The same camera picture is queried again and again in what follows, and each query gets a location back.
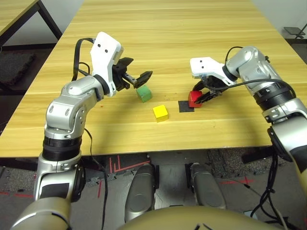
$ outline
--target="cable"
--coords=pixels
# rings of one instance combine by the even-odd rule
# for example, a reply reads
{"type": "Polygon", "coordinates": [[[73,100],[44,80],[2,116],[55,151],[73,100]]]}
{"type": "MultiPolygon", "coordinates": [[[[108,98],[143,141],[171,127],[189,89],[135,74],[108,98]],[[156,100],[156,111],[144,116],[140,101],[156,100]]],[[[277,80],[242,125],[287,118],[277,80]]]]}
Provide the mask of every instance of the cable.
{"type": "Polygon", "coordinates": [[[235,85],[229,85],[229,86],[219,87],[219,88],[211,87],[206,82],[204,82],[204,86],[206,88],[208,88],[209,90],[221,91],[221,90],[227,90],[227,89],[230,89],[230,88],[233,88],[233,87],[237,87],[237,86],[241,86],[241,85],[246,85],[246,84],[254,83],[254,82],[277,82],[277,83],[285,84],[290,89],[292,95],[294,97],[296,97],[296,93],[295,93],[294,89],[291,87],[291,85],[289,85],[287,82],[285,82],[283,80],[280,80],[280,79],[255,79],[255,80],[248,80],[248,81],[241,82],[241,83],[238,83],[238,84],[235,84],[235,85]]]}
{"type": "Polygon", "coordinates": [[[93,137],[92,137],[91,133],[86,128],[84,128],[84,130],[87,132],[87,134],[88,134],[88,136],[90,137],[90,140],[91,140],[90,153],[91,153],[92,160],[97,164],[98,170],[102,171],[103,174],[104,174],[104,180],[105,180],[105,199],[104,199],[104,206],[103,206],[103,212],[102,212],[102,227],[101,227],[101,230],[103,230],[104,225],[105,225],[105,218],[106,218],[106,200],[107,200],[107,193],[108,193],[108,190],[107,190],[107,173],[106,173],[106,169],[104,168],[104,166],[101,163],[99,163],[94,158],[94,156],[92,155],[93,137]]]}
{"type": "MultiPolygon", "coordinates": [[[[262,196],[262,195],[261,195],[260,193],[258,193],[255,189],[253,189],[252,187],[250,187],[250,185],[245,184],[245,183],[242,183],[242,182],[240,182],[240,181],[238,181],[238,180],[234,180],[234,179],[223,179],[223,178],[217,178],[217,179],[218,179],[218,180],[224,180],[224,181],[235,181],[235,182],[237,182],[237,183],[243,185],[245,188],[249,189],[250,191],[252,191],[252,192],[255,193],[256,195],[258,195],[258,196],[260,196],[260,197],[262,196]]],[[[278,214],[278,217],[280,218],[280,220],[281,220],[281,222],[282,222],[282,224],[283,224],[284,229],[285,229],[285,230],[288,230],[288,227],[287,227],[287,225],[286,225],[286,222],[284,221],[284,219],[288,219],[288,217],[283,217],[282,214],[280,213],[280,211],[279,211],[278,209],[275,208],[275,210],[276,210],[276,212],[277,212],[277,214],[278,214]]],[[[274,219],[274,220],[266,221],[266,223],[279,223],[279,221],[276,220],[276,219],[277,219],[276,217],[271,216],[271,218],[274,219]]]]}
{"type": "Polygon", "coordinates": [[[75,81],[77,80],[78,77],[78,71],[79,71],[79,58],[80,58],[80,47],[83,41],[89,41],[91,43],[94,43],[95,39],[93,38],[81,38],[77,41],[76,47],[75,47],[75,54],[73,57],[73,75],[72,75],[72,80],[75,81]]]}
{"type": "Polygon", "coordinates": [[[240,48],[240,49],[242,49],[243,47],[241,47],[241,46],[233,46],[233,47],[231,47],[231,48],[228,50],[227,54],[226,54],[226,57],[225,57],[225,65],[226,65],[226,62],[227,62],[227,60],[228,60],[228,55],[229,55],[230,51],[231,51],[232,49],[234,49],[234,48],[240,48]]]}
{"type": "Polygon", "coordinates": [[[79,62],[79,64],[86,65],[87,66],[87,73],[90,74],[91,68],[90,68],[90,66],[88,64],[86,64],[85,62],[79,62]]]}

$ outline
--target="black cable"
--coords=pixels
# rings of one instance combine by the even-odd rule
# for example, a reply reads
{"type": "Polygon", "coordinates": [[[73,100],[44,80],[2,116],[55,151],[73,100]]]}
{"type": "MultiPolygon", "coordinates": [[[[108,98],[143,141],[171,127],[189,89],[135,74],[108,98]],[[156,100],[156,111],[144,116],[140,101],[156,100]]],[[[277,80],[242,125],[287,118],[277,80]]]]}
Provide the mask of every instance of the black cable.
{"type": "Polygon", "coordinates": [[[108,193],[108,189],[107,189],[107,173],[106,173],[106,169],[104,168],[104,166],[101,163],[99,163],[94,158],[94,156],[92,155],[93,137],[92,137],[91,133],[86,128],[84,128],[84,130],[87,132],[87,134],[88,134],[88,136],[90,137],[90,140],[91,140],[90,153],[91,153],[92,160],[97,164],[98,170],[103,172],[103,174],[104,174],[104,180],[105,180],[105,199],[104,199],[104,206],[103,206],[103,212],[102,212],[102,227],[101,227],[101,230],[103,230],[104,225],[105,225],[105,218],[106,218],[106,200],[107,200],[107,193],[108,193]]]}
{"type": "Polygon", "coordinates": [[[226,57],[225,57],[225,65],[226,65],[226,62],[227,62],[227,60],[228,60],[228,55],[229,55],[230,51],[233,50],[234,48],[240,48],[240,49],[242,49],[243,47],[241,47],[241,46],[233,46],[233,47],[231,47],[231,48],[228,50],[227,54],[226,54],[226,57]]]}
{"type": "Polygon", "coordinates": [[[289,85],[287,82],[285,82],[283,80],[280,80],[280,79],[255,79],[255,80],[248,80],[248,81],[241,82],[241,83],[238,83],[238,84],[235,84],[235,85],[229,85],[229,86],[219,87],[219,88],[211,87],[206,82],[204,82],[204,86],[206,88],[208,88],[209,90],[215,90],[215,91],[223,90],[224,91],[224,90],[227,90],[227,89],[230,89],[230,88],[233,88],[233,87],[237,87],[237,86],[241,86],[241,85],[246,85],[246,84],[254,83],[254,82],[277,82],[277,83],[285,84],[290,89],[292,95],[294,97],[296,97],[296,93],[295,93],[294,89],[291,87],[291,85],[289,85]]]}
{"type": "Polygon", "coordinates": [[[79,64],[83,64],[83,65],[86,65],[87,66],[87,73],[90,74],[91,72],[91,68],[88,64],[86,64],[85,62],[79,62],[79,64]]]}
{"type": "Polygon", "coordinates": [[[89,41],[91,43],[94,43],[95,39],[93,38],[81,38],[77,41],[76,47],[75,47],[75,54],[73,57],[73,75],[72,75],[72,80],[75,81],[77,80],[78,77],[78,71],[79,71],[79,58],[80,58],[80,47],[83,41],[89,41]]]}
{"type": "MultiPolygon", "coordinates": [[[[275,182],[275,178],[276,178],[276,174],[277,174],[277,168],[278,168],[278,155],[277,153],[274,153],[272,156],[272,163],[271,163],[271,167],[270,167],[270,171],[269,171],[269,176],[268,176],[268,182],[267,182],[267,187],[266,190],[264,191],[264,193],[262,194],[261,198],[260,198],[260,202],[259,204],[253,209],[253,211],[251,212],[250,216],[252,217],[254,215],[254,213],[261,208],[261,210],[263,211],[263,213],[272,218],[273,221],[271,223],[278,223],[280,225],[282,225],[282,221],[280,220],[280,217],[276,211],[276,208],[273,204],[272,198],[271,198],[271,193],[275,193],[274,189],[273,189],[273,185],[275,182]],[[263,204],[269,200],[269,204],[271,206],[271,209],[273,210],[275,216],[269,214],[263,207],[263,204]]],[[[298,230],[299,228],[296,227],[295,225],[291,224],[288,222],[288,217],[282,217],[285,221],[285,224],[287,225],[287,227],[291,230],[298,230]]]]}

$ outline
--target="wooden table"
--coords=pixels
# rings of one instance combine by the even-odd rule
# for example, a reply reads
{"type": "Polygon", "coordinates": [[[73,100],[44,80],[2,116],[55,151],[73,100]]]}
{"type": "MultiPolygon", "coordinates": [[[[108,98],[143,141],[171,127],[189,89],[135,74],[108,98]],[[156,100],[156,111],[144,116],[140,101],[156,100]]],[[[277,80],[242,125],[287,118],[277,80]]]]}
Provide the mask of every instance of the wooden table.
{"type": "MultiPolygon", "coordinates": [[[[39,155],[46,109],[72,77],[75,43],[99,31],[122,43],[122,57],[135,59],[129,74],[153,71],[147,83],[153,98],[142,103],[130,89],[97,103],[86,121],[93,154],[270,145],[269,124],[245,87],[194,113],[178,111],[178,101],[187,100],[198,82],[190,58],[223,62],[232,46],[257,46],[307,104],[307,66],[249,0],[85,0],[0,137],[0,156],[39,155]],[[169,120],[156,123],[152,108],[161,104],[169,120]]],[[[91,46],[84,43],[81,61],[91,63],[91,46]]],[[[84,134],[83,155],[89,144],[84,134]]]]}

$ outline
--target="floor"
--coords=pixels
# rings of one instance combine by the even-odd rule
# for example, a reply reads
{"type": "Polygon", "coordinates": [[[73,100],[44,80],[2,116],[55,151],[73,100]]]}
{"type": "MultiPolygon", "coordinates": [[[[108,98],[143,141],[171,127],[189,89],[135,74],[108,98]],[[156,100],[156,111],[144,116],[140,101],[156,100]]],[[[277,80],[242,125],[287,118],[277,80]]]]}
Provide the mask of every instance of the floor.
{"type": "MultiPolygon", "coordinates": [[[[145,161],[150,159],[155,165],[159,165],[160,183],[155,193],[155,209],[173,205],[194,206],[195,198],[187,188],[185,165],[190,162],[202,162],[210,170],[211,162],[204,150],[140,154],[135,158],[134,154],[126,155],[120,159],[124,167],[128,161],[145,161]]],[[[107,156],[113,160],[118,156],[107,156]]],[[[117,229],[124,224],[124,206],[127,193],[138,167],[122,170],[117,173],[109,173],[108,200],[106,204],[106,230],[117,229]]],[[[33,201],[34,172],[0,168],[3,172],[0,178],[0,229],[8,230],[20,213],[33,201]]],[[[268,172],[254,175],[253,170],[233,178],[216,178],[219,187],[225,197],[227,208],[239,213],[252,210],[259,202],[259,196],[247,189],[241,183],[249,184],[254,190],[262,194],[268,177],[268,172]]],[[[87,184],[82,192],[81,199],[72,204],[71,225],[74,230],[100,229],[102,220],[102,204],[104,194],[104,181],[102,175],[91,170],[87,171],[87,184]]],[[[292,163],[285,163],[279,167],[274,185],[275,194],[273,202],[283,216],[289,217],[289,222],[306,229],[306,196],[299,185],[299,181],[292,163]]],[[[261,211],[256,212],[261,221],[270,220],[261,211]]]]}
{"type": "MultiPolygon", "coordinates": [[[[292,45],[298,55],[307,63],[307,46],[292,45]]],[[[27,89],[51,49],[24,50],[21,52],[36,53],[35,63],[26,76],[15,86],[15,89],[27,89]]],[[[0,96],[0,131],[5,128],[22,96],[0,96]]],[[[258,193],[263,193],[268,177],[270,159],[243,165],[240,157],[250,149],[218,149],[210,150],[157,152],[151,154],[133,154],[107,156],[102,161],[118,164],[116,172],[107,164],[109,172],[109,197],[106,205],[105,229],[112,230],[124,224],[124,205],[127,192],[137,167],[134,162],[146,162],[148,158],[160,166],[160,188],[155,194],[155,208],[170,205],[195,205],[194,194],[187,188],[184,164],[201,162],[213,172],[226,199],[227,208],[236,212],[252,210],[259,202],[259,196],[245,188],[241,183],[248,181],[258,193]]],[[[8,230],[20,213],[33,201],[33,184],[35,173],[0,167],[0,229],[8,230]]],[[[272,195],[273,202],[289,222],[300,229],[307,229],[306,196],[299,185],[292,163],[280,162],[272,195]]],[[[87,184],[81,199],[72,204],[71,224],[74,230],[100,229],[104,182],[101,175],[88,171],[87,184]]],[[[261,212],[256,212],[261,221],[268,220],[261,212]]]]}

